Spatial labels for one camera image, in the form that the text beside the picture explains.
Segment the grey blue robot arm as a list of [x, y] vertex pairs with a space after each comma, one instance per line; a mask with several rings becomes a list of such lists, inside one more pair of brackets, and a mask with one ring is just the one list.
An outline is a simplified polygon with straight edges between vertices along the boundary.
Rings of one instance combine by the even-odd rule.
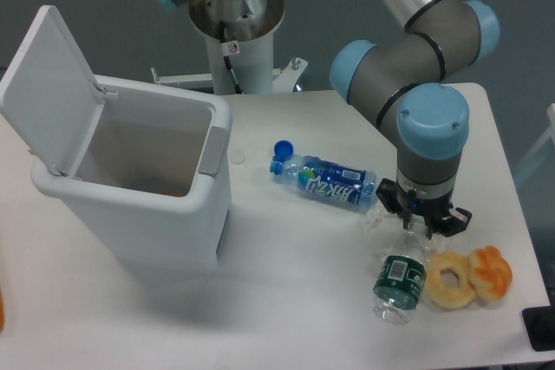
[[[271, 42], [284, 0], [159, 0], [186, 6], [206, 39], [215, 94], [268, 94], [276, 90]], [[490, 54], [500, 38], [493, 10], [479, 1], [383, 0], [404, 28], [400, 42], [380, 48], [355, 41], [330, 67], [333, 88], [397, 151], [395, 179], [377, 197], [404, 222], [419, 216], [429, 233], [464, 231], [471, 213], [451, 198], [469, 134], [469, 107], [446, 77]]]

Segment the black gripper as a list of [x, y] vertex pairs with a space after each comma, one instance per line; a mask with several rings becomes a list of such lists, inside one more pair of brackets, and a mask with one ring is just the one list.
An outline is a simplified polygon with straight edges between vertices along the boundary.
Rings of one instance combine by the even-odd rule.
[[454, 190], [454, 177], [437, 185], [417, 184], [404, 177], [396, 181], [383, 179], [376, 196], [385, 209], [402, 219], [403, 229], [407, 230], [413, 216], [420, 216], [427, 226], [427, 239], [434, 233], [452, 237], [466, 230], [472, 213], [460, 207], [454, 208], [451, 197]]

